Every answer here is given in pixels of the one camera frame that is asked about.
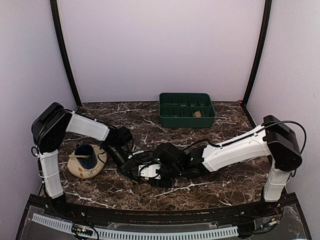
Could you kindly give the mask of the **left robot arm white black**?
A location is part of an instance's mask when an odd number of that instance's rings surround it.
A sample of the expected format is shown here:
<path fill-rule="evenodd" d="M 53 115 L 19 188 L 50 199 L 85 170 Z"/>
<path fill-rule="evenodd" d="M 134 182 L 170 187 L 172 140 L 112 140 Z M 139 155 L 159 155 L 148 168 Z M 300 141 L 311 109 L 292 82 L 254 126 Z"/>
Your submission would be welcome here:
<path fill-rule="evenodd" d="M 117 169 L 126 177 L 140 183 L 138 158 L 141 153 L 124 150 L 133 139 L 126 127 L 117 128 L 64 108 L 60 103 L 52 103 L 32 124 L 34 156 L 38 158 L 39 175 L 44 183 L 46 197 L 55 199 L 51 210 L 60 218 L 67 218 L 70 206 L 60 197 L 65 196 L 58 165 L 59 148 L 66 133 L 90 137 L 100 145 L 85 144 L 78 147 L 69 158 L 68 169 L 81 179 L 96 176 L 111 157 Z"/>

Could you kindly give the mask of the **tan brown sock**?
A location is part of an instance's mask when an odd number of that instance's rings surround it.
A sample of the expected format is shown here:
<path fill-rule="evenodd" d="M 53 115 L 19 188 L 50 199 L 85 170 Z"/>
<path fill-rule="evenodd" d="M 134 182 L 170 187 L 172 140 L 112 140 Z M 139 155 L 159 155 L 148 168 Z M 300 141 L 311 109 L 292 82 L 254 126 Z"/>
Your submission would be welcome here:
<path fill-rule="evenodd" d="M 200 111 L 200 110 L 195 111 L 195 112 L 193 113 L 193 117 L 194 117 L 194 118 L 201 118 L 201 117 L 202 117 L 201 111 Z"/>

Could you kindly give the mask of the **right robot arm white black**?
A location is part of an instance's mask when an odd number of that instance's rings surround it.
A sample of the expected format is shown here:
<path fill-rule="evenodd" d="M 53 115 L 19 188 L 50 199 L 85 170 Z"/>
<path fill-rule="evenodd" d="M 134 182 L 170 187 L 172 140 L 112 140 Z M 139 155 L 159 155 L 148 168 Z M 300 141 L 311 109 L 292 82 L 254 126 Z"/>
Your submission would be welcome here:
<path fill-rule="evenodd" d="M 200 146 L 190 153 L 167 142 L 160 144 L 152 157 L 160 167 L 155 170 L 163 180 L 179 176 L 195 179 L 227 166 L 263 156 L 272 158 L 267 182 L 263 187 L 263 200 L 255 205 L 255 213 L 266 217 L 275 208 L 290 174 L 302 164 L 303 146 L 299 146 L 292 120 L 280 121 L 267 115 L 261 125 L 224 142 Z"/>

